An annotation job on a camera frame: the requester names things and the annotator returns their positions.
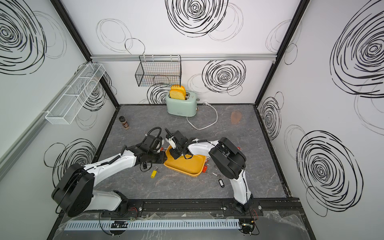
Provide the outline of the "small brown spice bottle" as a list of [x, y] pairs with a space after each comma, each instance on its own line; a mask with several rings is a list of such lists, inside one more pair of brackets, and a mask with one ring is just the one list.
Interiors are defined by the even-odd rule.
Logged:
[[127, 119], [124, 116], [120, 116], [119, 121], [122, 124], [124, 129], [128, 129], [130, 127]]

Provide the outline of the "yellow toast slice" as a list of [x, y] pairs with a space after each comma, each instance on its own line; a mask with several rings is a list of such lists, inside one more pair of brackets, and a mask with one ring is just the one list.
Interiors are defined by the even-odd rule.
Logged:
[[186, 89], [181, 85], [172, 85], [170, 90], [170, 98], [176, 100], [185, 100], [187, 96]]

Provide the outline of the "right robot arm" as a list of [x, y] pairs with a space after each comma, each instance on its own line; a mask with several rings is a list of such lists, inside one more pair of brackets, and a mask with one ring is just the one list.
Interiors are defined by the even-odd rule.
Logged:
[[166, 140], [170, 144], [166, 150], [167, 168], [197, 177], [203, 171], [206, 160], [210, 159], [221, 174], [230, 179], [238, 204], [245, 210], [250, 208], [252, 193], [245, 176], [246, 156], [228, 138], [218, 141], [187, 139], [180, 131], [166, 132]]

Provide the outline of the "mint green toaster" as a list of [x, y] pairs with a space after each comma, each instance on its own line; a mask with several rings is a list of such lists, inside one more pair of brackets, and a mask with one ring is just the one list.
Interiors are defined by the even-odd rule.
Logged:
[[182, 117], [193, 117], [197, 113], [197, 95], [194, 92], [187, 91], [186, 100], [176, 100], [170, 97], [170, 94], [166, 98], [167, 112], [171, 115]]

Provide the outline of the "yellow tag key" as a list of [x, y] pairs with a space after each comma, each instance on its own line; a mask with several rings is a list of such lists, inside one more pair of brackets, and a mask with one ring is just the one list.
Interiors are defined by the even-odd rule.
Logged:
[[154, 179], [159, 171], [158, 167], [155, 167], [154, 170], [151, 173], [151, 178]]

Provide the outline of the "yellow plastic storage box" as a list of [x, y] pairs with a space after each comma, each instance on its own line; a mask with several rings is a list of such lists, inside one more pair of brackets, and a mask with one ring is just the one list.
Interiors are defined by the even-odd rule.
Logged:
[[190, 177], [197, 177], [202, 173], [207, 157], [202, 155], [187, 155], [189, 159], [185, 159], [184, 157], [174, 159], [170, 153], [171, 149], [172, 147], [168, 146], [166, 150], [167, 160], [164, 163], [168, 169]]

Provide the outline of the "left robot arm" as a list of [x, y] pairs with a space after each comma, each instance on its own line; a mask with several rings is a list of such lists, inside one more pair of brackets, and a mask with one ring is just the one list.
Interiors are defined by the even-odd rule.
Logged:
[[164, 140], [160, 136], [146, 134], [133, 146], [123, 146], [121, 151], [105, 160], [81, 166], [72, 164], [52, 192], [52, 199], [68, 217], [83, 212], [110, 212], [124, 216], [129, 211], [128, 199], [119, 191], [98, 191], [94, 187], [103, 180], [128, 168], [143, 163], [163, 164], [167, 160], [161, 149]]

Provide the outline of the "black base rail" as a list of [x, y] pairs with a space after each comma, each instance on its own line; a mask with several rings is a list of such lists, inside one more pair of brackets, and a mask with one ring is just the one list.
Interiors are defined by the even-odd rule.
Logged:
[[302, 204], [298, 198], [254, 198], [248, 208], [242, 207], [234, 199], [149, 199], [124, 200], [117, 210], [107, 207], [87, 207], [82, 210], [75, 205], [77, 212], [69, 213], [70, 217], [81, 213], [102, 213], [113, 218], [141, 217], [149, 213], [186, 213], [210, 212], [225, 217], [249, 218], [251, 214], [262, 216], [265, 211], [299, 210]]

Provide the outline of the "black tag key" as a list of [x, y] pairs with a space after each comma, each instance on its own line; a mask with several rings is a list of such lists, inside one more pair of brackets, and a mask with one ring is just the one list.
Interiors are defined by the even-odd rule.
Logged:
[[217, 177], [218, 179], [218, 183], [220, 185], [221, 188], [224, 188], [225, 187], [225, 184], [224, 184], [224, 181], [222, 180], [222, 177], [220, 174], [216, 174], [216, 173], [213, 173], [214, 176]]

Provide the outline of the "white mesh wall shelf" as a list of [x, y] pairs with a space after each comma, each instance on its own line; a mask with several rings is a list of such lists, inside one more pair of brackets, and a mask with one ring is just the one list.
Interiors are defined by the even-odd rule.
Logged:
[[83, 66], [45, 119], [53, 125], [69, 125], [82, 109], [100, 110], [106, 102], [106, 92], [100, 84], [105, 72], [102, 64]]

